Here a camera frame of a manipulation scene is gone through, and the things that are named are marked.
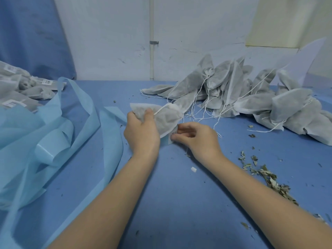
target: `blue curtain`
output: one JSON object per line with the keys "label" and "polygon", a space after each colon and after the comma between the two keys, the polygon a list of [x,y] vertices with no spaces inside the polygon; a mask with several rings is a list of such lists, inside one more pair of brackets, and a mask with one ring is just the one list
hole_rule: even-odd
{"label": "blue curtain", "polygon": [[54,0],[0,0],[0,60],[33,76],[76,79]]}

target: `forearm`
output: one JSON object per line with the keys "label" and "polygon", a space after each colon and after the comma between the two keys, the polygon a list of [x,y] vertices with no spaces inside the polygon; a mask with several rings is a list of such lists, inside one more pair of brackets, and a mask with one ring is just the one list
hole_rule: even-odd
{"label": "forearm", "polygon": [[116,248],[154,163],[133,156],[49,248]]}
{"label": "forearm", "polygon": [[331,247],[329,226],[261,184],[222,154],[204,165],[226,186],[276,249]]}

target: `hand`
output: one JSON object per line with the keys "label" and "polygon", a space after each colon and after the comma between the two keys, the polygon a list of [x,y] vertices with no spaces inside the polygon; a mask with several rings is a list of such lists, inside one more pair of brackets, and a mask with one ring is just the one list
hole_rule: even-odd
{"label": "hand", "polygon": [[194,157],[204,166],[223,157],[216,131],[198,122],[179,124],[177,134],[172,134],[171,140],[190,148]]}
{"label": "hand", "polygon": [[160,135],[154,121],[153,111],[145,111],[144,122],[136,118],[133,112],[127,114],[127,127],[124,131],[133,155],[157,160],[160,147]]}

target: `person's left hand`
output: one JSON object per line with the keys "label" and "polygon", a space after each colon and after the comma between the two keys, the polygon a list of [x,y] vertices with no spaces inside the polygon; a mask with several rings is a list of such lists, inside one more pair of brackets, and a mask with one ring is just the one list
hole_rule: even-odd
{"label": "person's left hand", "polygon": [[150,108],[145,111],[144,122],[137,119],[133,112],[127,114],[124,136],[133,151],[133,156],[157,160],[160,135]]}

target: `blue tabletop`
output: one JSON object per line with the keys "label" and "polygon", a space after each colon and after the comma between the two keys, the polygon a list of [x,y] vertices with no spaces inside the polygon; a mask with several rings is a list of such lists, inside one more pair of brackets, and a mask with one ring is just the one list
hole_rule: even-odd
{"label": "blue tabletop", "polygon": [[[118,106],[127,113],[131,110],[130,103],[164,105],[165,99],[147,98],[139,89],[173,82],[77,83],[91,96],[97,109]],[[326,100],[321,101],[323,109],[332,112],[332,105]],[[73,122],[77,135],[88,116],[70,85],[62,93],[62,108],[64,116]],[[205,119],[201,123],[213,126],[216,121]],[[253,125],[253,130],[267,130],[253,117],[240,115],[220,119],[215,129],[222,135],[219,143],[224,154],[238,166],[241,166],[238,160],[241,151],[245,152],[247,160],[256,155],[258,165],[266,164],[278,176],[280,184],[291,187],[290,194],[302,208],[319,213],[326,220],[326,213],[332,217],[332,167],[329,160],[332,147],[287,129],[283,132],[255,132],[256,138],[251,138],[248,125]],[[124,138],[123,145],[117,172],[131,157]],[[226,188],[185,153],[184,147],[175,144],[160,149],[156,166],[119,248],[272,248]],[[24,248],[40,248],[102,179],[103,162],[102,132],[99,129],[49,182],[47,192],[20,210],[15,239]],[[197,168],[197,172],[191,171],[191,167]],[[262,178],[255,177],[264,183]],[[6,212],[0,212],[0,224],[5,215]],[[247,230],[241,222],[250,228]]]}

